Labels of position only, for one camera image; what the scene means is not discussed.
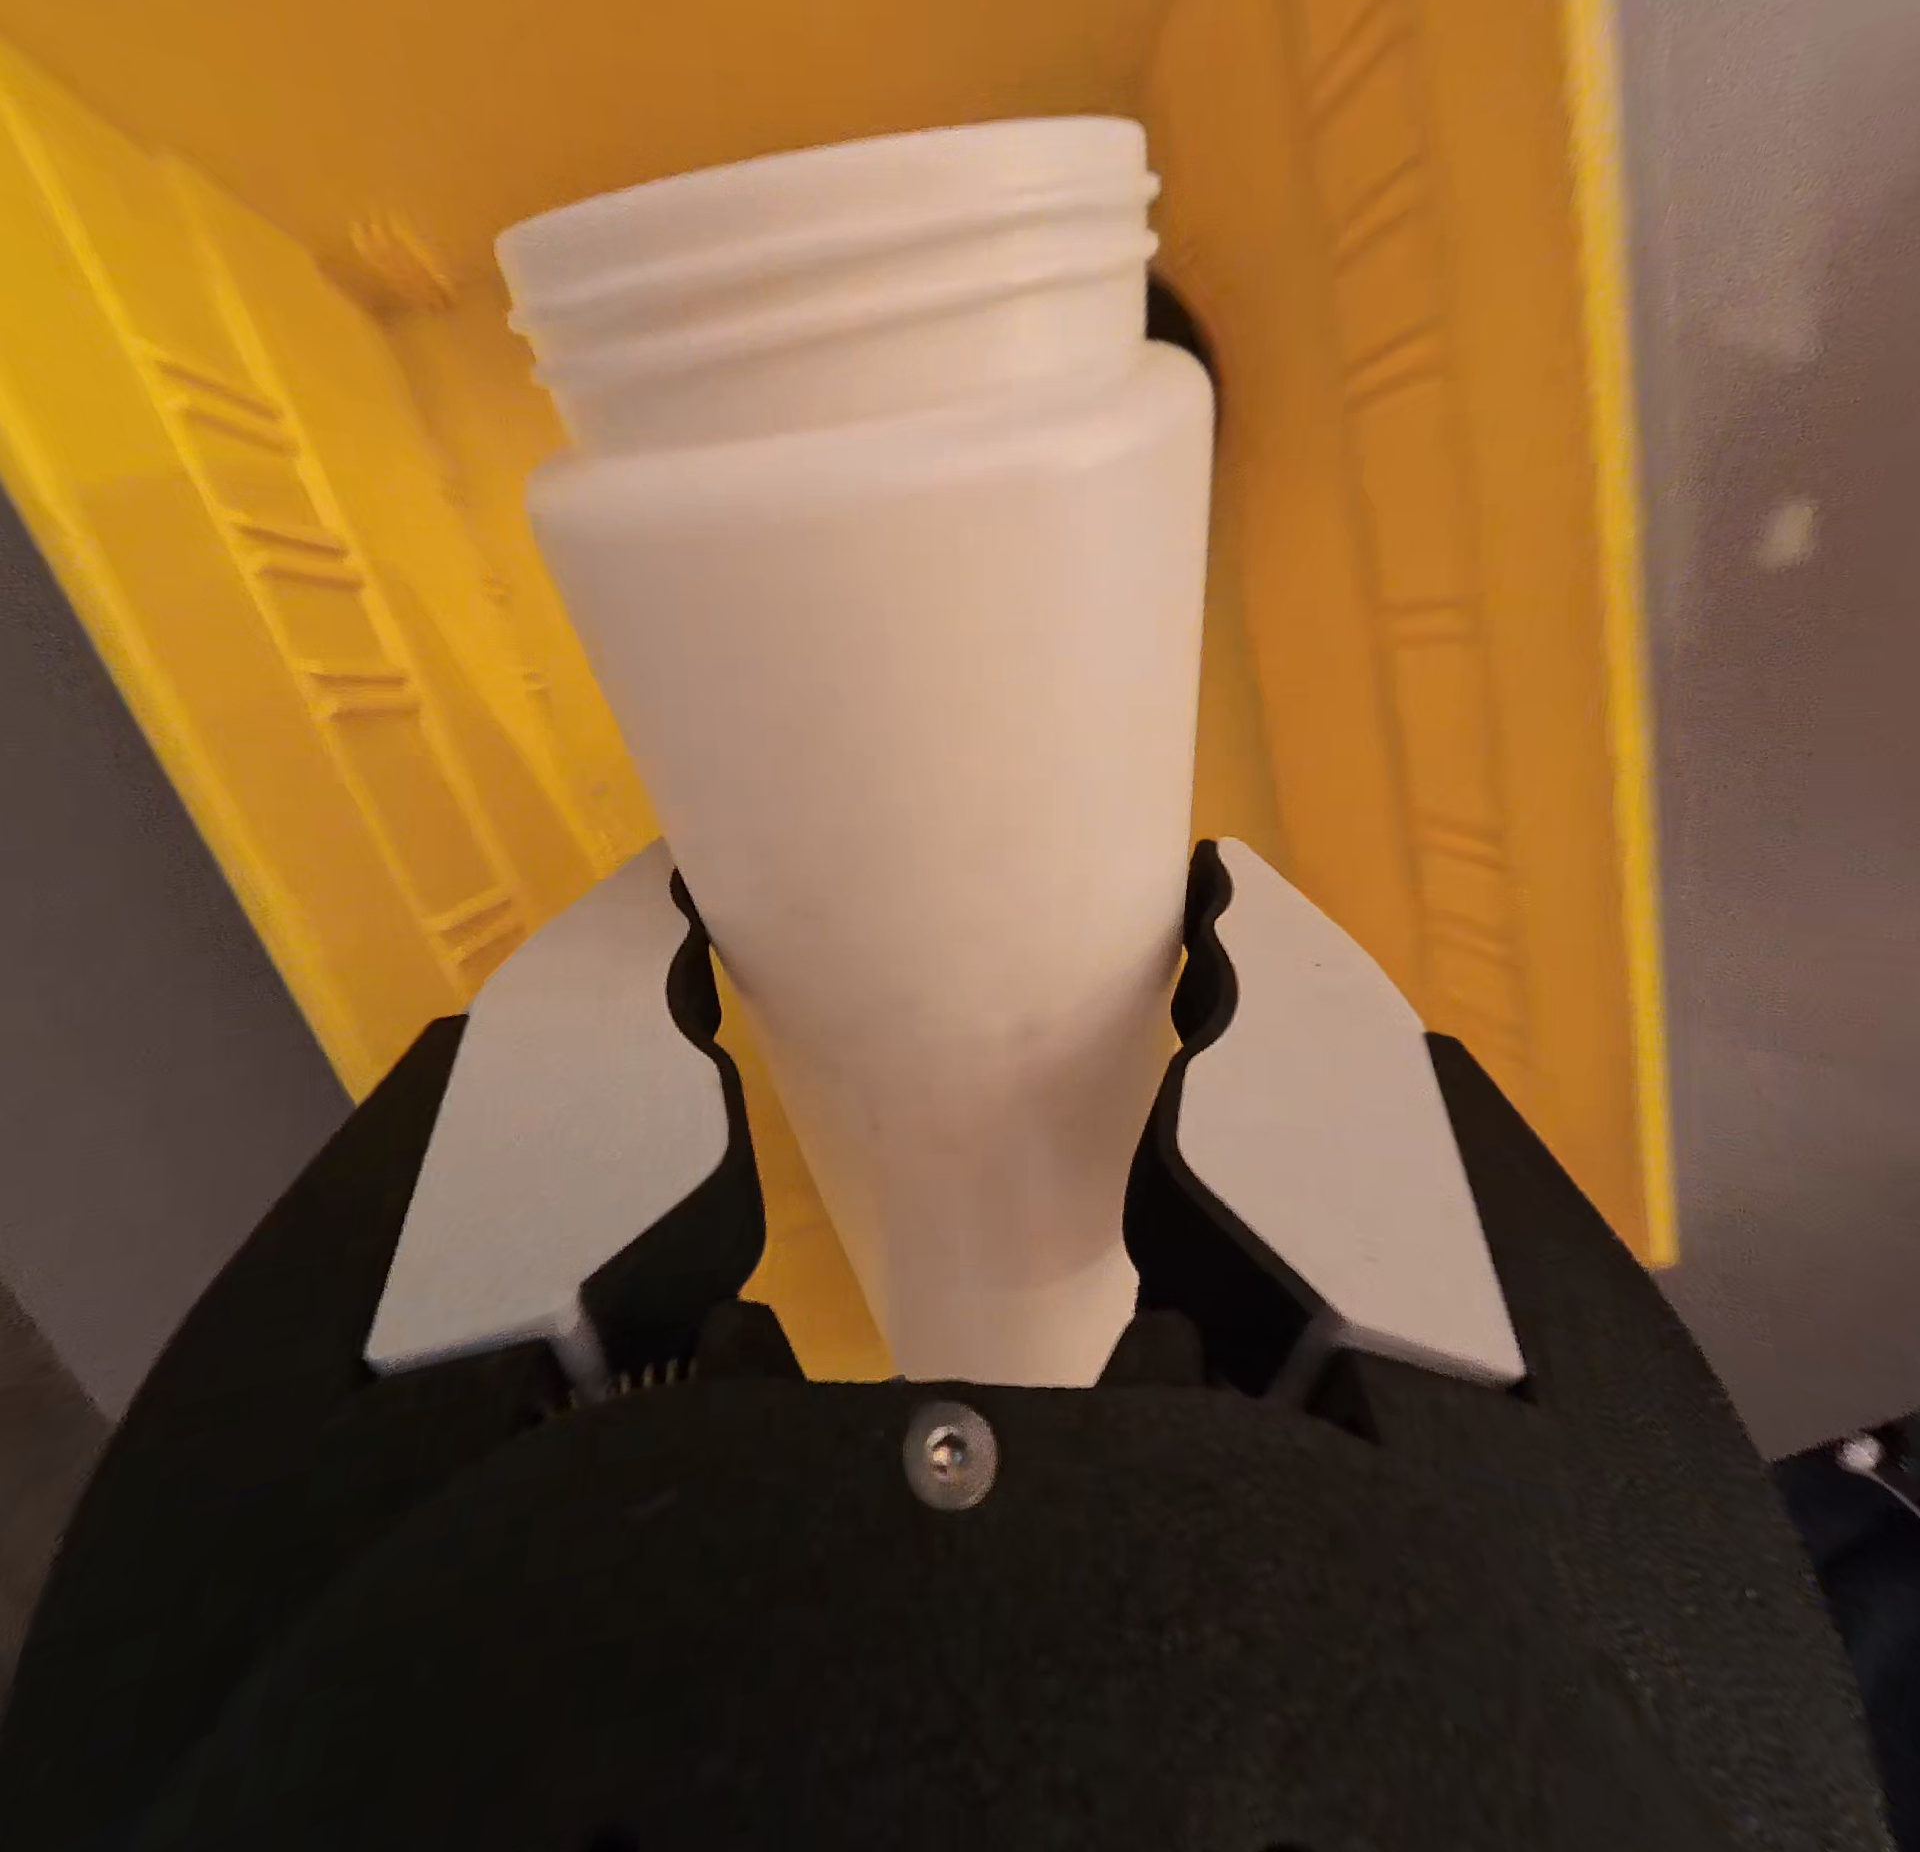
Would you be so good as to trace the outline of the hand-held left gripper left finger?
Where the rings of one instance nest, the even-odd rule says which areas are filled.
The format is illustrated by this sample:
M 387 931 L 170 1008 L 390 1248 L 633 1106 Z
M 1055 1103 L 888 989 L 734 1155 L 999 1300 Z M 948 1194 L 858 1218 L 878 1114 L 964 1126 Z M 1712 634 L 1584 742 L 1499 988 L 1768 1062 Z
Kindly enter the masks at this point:
M 641 851 L 471 1000 L 382 1288 L 375 1374 L 539 1344 L 569 1385 L 687 1375 L 764 1252 L 712 945 Z

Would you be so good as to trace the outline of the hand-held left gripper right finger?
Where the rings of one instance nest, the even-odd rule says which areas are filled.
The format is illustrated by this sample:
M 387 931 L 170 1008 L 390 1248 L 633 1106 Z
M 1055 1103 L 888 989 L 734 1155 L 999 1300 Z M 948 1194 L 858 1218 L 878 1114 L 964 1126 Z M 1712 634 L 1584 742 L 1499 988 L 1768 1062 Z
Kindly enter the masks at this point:
M 1138 1311 L 1245 1395 L 1343 1351 L 1523 1385 L 1421 1019 L 1238 840 L 1191 858 L 1170 1021 L 1122 1202 Z

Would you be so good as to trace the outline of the white plastic bottle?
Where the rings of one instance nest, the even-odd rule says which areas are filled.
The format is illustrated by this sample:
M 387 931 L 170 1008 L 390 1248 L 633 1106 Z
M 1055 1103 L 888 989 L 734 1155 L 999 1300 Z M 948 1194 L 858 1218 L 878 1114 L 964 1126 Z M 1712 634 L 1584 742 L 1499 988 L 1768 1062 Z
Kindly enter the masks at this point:
M 1156 190 L 1134 118 L 1000 118 L 495 237 L 539 558 L 925 1385 L 1094 1385 L 1138 1300 L 1213 503 Z

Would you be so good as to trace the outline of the yellow plastic bin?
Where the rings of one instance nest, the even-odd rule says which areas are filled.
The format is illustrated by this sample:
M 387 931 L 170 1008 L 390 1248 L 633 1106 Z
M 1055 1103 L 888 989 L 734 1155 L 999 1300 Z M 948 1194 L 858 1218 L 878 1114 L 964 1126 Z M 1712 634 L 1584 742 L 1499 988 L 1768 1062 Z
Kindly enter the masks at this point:
M 1186 867 L 1260 856 L 1667 1263 L 1578 39 L 1568 0 L 5 0 L 5 467 L 363 1101 L 670 851 L 532 531 L 566 435 L 495 237 L 794 149 L 1134 118 L 1148 268 L 1221 388 Z

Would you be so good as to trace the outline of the black bottle lid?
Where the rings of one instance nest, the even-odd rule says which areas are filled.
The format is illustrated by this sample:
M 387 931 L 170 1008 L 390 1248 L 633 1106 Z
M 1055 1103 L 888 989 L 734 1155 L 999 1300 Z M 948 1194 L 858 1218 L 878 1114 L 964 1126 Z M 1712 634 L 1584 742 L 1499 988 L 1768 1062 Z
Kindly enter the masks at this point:
M 1218 399 L 1221 388 L 1213 340 L 1179 290 L 1156 268 L 1148 268 L 1144 323 L 1151 342 L 1187 353 L 1207 374 L 1213 394 Z

